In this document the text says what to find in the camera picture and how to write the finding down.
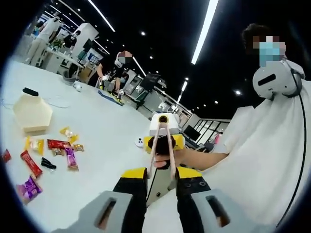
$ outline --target computer monitor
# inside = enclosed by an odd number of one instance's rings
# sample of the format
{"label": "computer monitor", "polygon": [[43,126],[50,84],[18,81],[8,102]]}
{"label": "computer monitor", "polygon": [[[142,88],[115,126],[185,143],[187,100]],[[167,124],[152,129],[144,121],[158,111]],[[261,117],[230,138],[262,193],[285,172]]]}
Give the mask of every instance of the computer monitor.
{"label": "computer monitor", "polygon": [[198,140],[199,136],[201,135],[190,125],[185,129],[184,134],[188,136],[190,139],[192,139],[193,141]]}
{"label": "computer monitor", "polygon": [[146,91],[152,91],[160,77],[161,76],[158,74],[147,74],[147,76],[141,81],[140,86]]}

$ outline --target white pants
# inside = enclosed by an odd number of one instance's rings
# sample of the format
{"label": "white pants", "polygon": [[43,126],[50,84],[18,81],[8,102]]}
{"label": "white pants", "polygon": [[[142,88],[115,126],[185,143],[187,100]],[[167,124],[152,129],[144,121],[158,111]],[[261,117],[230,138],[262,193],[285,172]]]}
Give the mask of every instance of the white pants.
{"label": "white pants", "polygon": [[25,63],[35,66],[38,60],[40,59],[41,55],[48,47],[48,43],[43,39],[36,38],[33,40],[33,43],[27,53],[27,58]]}

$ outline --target white shirt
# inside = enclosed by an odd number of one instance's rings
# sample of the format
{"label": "white shirt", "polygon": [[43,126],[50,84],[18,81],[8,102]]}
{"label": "white shirt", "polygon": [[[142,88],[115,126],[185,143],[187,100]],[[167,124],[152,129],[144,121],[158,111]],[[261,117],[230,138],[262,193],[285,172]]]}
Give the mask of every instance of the white shirt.
{"label": "white shirt", "polygon": [[60,27],[59,20],[57,20],[56,22],[54,22],[54,20],[54,18],[50,18],[43,24],[44,28],[37,38],[40,38],[46,42],[49,41],[49,37],[52,35],[52,33],[57,31],[57,29]]}

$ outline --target blue face mask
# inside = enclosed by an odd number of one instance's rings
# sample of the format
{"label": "blue face mask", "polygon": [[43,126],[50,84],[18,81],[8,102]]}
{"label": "blue face mask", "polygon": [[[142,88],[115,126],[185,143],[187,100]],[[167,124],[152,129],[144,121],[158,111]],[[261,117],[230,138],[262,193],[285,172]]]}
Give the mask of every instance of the blue face mask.
{"label": "blue face mask", "polygon": [[284,53],[279,42],[259,42],[259,65],[265,67],[267,62],[279,62]]}

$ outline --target black cable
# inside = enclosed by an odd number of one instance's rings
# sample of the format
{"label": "black cable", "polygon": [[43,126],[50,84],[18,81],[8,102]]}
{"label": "black cable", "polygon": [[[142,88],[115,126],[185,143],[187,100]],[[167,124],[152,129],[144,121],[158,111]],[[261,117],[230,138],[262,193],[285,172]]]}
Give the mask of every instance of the black cable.
{"label": "black cable", "polygon": [[[298,84],[297,84],[297,81],[294,77],[294,71],[293,69],[291,68],[291,74],[292,74],[292,77],[294,79],[294,82],[296,84],[296,87],[297,89],[299,89],[298,87]],[[298,187],[300,185],[300,181],[301,181],[301,177],[302,177],[302,173],[303,173],[303,168],[304,168],[304,165],[305,165],[305,159],[306,159],[306,150],[307,150],[307,122],[306,122],[306,113],[305,113],[305,107],[304,107],[304,104],[303,104],[303,101],[302,101],[302,97],[301,97],[301,94],[299,93],[299,99],[300,99],[300,102],[301,102],[301,109],[302,109],[302,115],[303,115],[303,122],[304,122],[304,148],[303,148],[303,156],[302,156],[302,164],[301,164],[301,169],[300,169],[300,173],[299,173],[299,177],[298,177],[298,181],[297,181],[297,185],[296,185],[296,188],[294,190],[294,193],[293,193],[293,196],[291,198],[291,201],[290,203],[288,204],[286,210],[285,210],[285,213],[284,215],[282,216],[281,220],[278,222],[277,226],[278,227],[281,222],[283,221],[284,217],[287,215],[289,209],[291,208],[292,206],[292,203],[296,197],[296,194],[297,194],[297,190],[298,190]]]}

